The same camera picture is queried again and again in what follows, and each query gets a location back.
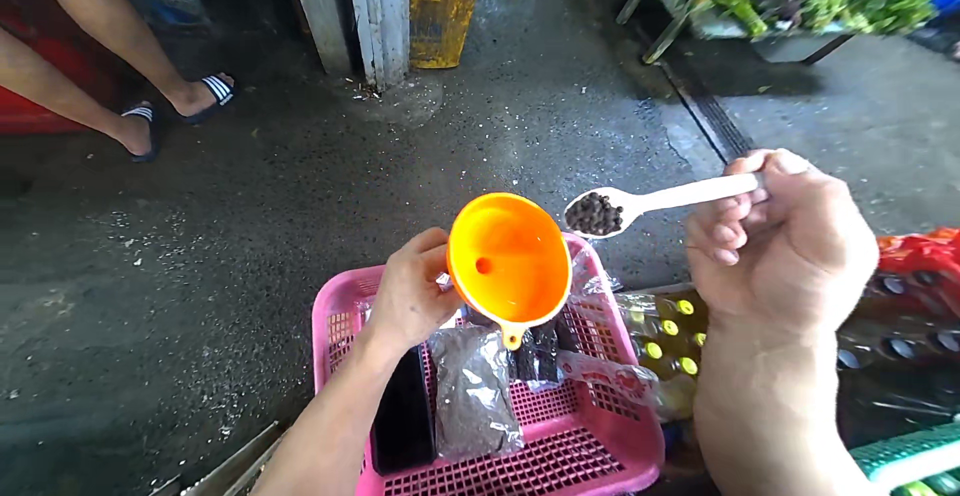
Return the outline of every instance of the green basket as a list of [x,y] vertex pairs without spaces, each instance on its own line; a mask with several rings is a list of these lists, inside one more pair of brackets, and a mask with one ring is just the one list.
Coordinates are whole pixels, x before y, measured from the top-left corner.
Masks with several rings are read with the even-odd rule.
[[960,467],[960,423],[870,443],[849,452],[885,492]]

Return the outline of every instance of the pink plastic basket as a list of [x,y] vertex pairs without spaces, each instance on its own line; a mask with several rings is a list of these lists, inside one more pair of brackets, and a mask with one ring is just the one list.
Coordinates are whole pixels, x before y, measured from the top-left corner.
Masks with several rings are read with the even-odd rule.
[[[570,255],[587,251],[591,272],[606,277],[594,248],[580,237],[564,234]],[[383,265],[345,271],[333,277],[317,294],[313,305],[314,382],[317,391],[347,355],[360,330],[363,314],[358,302],[377,294]],[[620,320],[610,285],[601,306],[613,328],[594,323],[567,304],[557,318],[565,318],[577,335],[582,353],[621,364],[635,364],[627,331]],[[426,347],[426,385],[433,404],[434,367]],[[664,435],[653,412],[620,398],[602,384],[566,381],[553,390],[534,393],[526,383],[510,386],[513,413],[526,442],[522,451],[497,456],[432,464],[388,477],[369,467],[366,441],[358,496],[505,496],[588,494],[606,496],[649,487],[664,463]]]

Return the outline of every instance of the forearm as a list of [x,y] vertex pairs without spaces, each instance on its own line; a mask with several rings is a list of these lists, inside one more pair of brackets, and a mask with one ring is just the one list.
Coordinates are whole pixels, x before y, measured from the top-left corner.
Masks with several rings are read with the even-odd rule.
[[372,330],[357,335],[333,378],[297,417],[254,494],[354,494],[380,397],[402,355],[376,343]]
[[836,338],[711,321],[694,408],[727,496],[873,494],[836,429]]

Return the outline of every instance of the wet floor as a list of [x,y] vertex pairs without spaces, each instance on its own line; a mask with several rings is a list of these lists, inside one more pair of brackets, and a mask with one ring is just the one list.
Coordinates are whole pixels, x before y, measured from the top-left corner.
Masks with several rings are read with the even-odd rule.
[[[462,65],[379,100],[295,44],[225,44],[242,92],[201,128],[168,110],[153,164],[98,134],[0,139],[0,492],[146,494],[210,472],[313,394],[324,282],[475,196],[559,217],[590,187],[715,170],[596,16],[592,0],[477,0]],[[686,278],[683,215],[598,244],[609,272]]]

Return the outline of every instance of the yellow plastic container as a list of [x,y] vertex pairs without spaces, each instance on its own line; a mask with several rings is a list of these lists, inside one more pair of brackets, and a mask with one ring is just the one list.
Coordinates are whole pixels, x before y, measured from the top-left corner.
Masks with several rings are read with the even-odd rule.
[[419,69],[460,65],[476,0],[410,0],[410,64]]

